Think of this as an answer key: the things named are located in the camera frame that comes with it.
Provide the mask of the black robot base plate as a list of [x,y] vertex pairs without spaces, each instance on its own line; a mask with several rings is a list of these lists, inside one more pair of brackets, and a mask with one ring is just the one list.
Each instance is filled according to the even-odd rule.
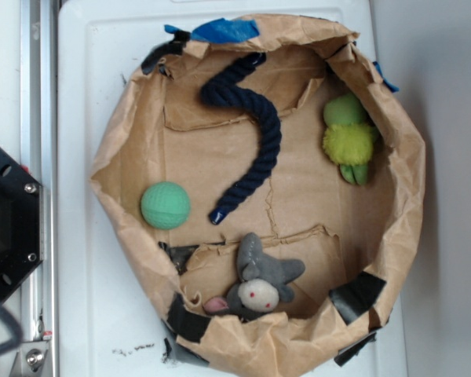
[[42,185],[0,147],[0,302],[42,263]]

